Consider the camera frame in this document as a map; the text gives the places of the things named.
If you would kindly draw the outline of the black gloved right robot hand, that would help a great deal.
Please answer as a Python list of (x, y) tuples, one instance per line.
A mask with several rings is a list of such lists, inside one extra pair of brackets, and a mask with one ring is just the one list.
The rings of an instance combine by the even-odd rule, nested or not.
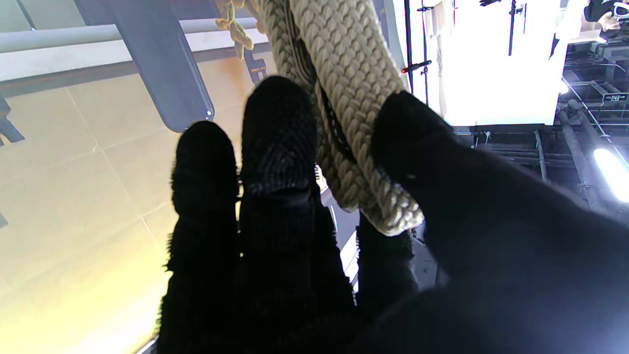
[(448, 279), (418, 289), (409, 231), (362, 217), (353, 295), (316, 141), (310, 97), (281, 76), (247, 99), (240, 172), (215, 123), (180, 136), (158, 354), (628, 352), (627, 227), (459, 144), (405, 91), (377, 115), (372, 153), (418, 202)]

